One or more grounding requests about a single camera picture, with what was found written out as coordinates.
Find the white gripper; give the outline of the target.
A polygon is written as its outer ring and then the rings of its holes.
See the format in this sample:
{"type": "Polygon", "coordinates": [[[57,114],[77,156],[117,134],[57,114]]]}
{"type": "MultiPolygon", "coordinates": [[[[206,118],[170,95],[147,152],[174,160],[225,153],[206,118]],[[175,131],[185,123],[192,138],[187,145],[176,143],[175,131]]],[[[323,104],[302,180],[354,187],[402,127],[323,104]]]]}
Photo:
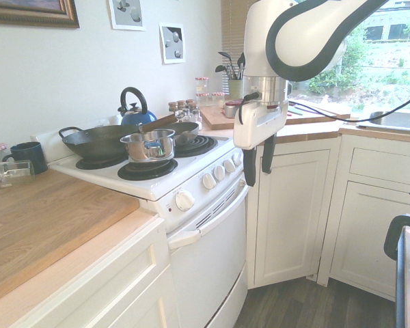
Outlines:
{"type": "Polygon", "coordinates": [[[256,183],[257,145],[264,141],[262,154],[262,171],[271,173],[271,165],[275,150],[275,134],[286,124],[288,100],[275,109],[268,109],[258,101],[246,102],[241,112],[243,123],[236,114],[233,142],[237,148],[243,149],[243,168],[245,181],[253,187],[256,183]]]}

